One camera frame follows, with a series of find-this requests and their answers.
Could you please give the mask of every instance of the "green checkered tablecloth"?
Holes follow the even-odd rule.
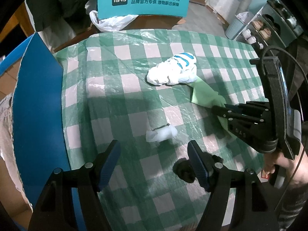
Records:
[[[233,140],[210,110],[190,103],[185,84],[156,87],[149,68],[174,54],[197,58],[198,76],[227,103],[265,100],[249,59],[252,47],[207,34],[176,30],[129,30],[93,35],[55,54],[64,68],[62,118],[72,169],[93,161],[108,144],[121,142],[121,156],[109,185],[99,193],[113,230],[176,230],[197,222],[209,194],[173,172],[196,140],[221,156],[230,169],[261,169],[262,156]],[[178,135],[147,143],[147,129],[173,124]]]

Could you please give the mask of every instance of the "white plastic bag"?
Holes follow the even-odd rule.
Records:
[[[113,32],[120,31],[124,29],[128,24],[134,21],[138,15],[127,15],[124,17],[111,17],[103,20],[98,20],[98,12],[93,10],[90,12],[91,22],[99,29],[101,32]]]
[[[245,23],[246,19],[248,18],[248,14],[249,14],[248,11],[239,13],[238,15],[236,15],[236,18],[240,20],[242,23]]]

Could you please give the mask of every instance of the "white sneaker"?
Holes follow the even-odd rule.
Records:
[[[251,31],[249,29],[246,29],[242,32],[242,36],[245,38],[245,39],[248,39],[251,37]]]
[[[247,39],[247,42],[251,45],[251,44],[257,42],[257,39],[254,36],[252,36],[252,37]]]
[[[175,85],[195,82],[197,79],[196,57],[191,53],[180,53],[150,68],[147,81],[154,85]]]

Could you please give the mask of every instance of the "shoe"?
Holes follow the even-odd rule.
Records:
[[[251,37],[251,31],[249,29],[246,29],[242,32],[242,36],[245,38],[245,39],[248,39]]]
[[[251,24],[256,30],[260,30],[263,27],[263,22],[261,20],[252,21]]]
[[[300,25],[297,25],[295,29],[293,29],[293,32],[295,33],[295,35],[300,36],[303,33],[303,29]]]
[[[271,37],[271,31],[269,28],[265,28],[264,30],[260,30],[260,35],[266,41]]]
[[[296,19],[295,17],[290,17],[286,20],[287,25],[291,28],[294,29],[296,27]]]
[[[250,45],[252,45],[252,44],[254,44],[254,43],[257,42],[257,39],[256,39],[254,36],[252,36],[252,37],[250,37],[250,38],[247,39],[247,42],[248,42]]]
[[[281,34],[280,25],[278,23],[274,22],[272,27],[276,31],[276,33],[280,36],[280,34]]]
[[[255,42],[252,44],[252,47],[254,48],[254,50],[262,50],[264,48],[263,44],[262,43],[259,43],[259,42]]]
[[[267,3],[283,18],[286,20],[288,16],[288,12],[284,8],[284,6],[278,2],[278,0],[267,0]]]
[[[280,25],[274,22],[274,18],[268,14],[262,15],[266,22],[276,31],[276,33],[280,36],[281,30]]]
[[[268,14],[262,15],[266,21],[274,23],[274,18]]]
[[[196,57],[188,52],[180,53],[150,68],[147,82],[153,85],[175,85],[195,82],[197,79]]]

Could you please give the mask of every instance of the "white cloth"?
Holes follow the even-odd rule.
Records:
[[[172,125],[168,125],[162,128],[158,128],[154,131],[147,131],[145,134],[145,140],[147,142],[162,142],[167,139],[171,139],[177,135],[177,129]]]
[[[180,53],[151,68],[147,81],[154,85],[175,85],[195,82],[197,79],[196,57],[191,53]]]

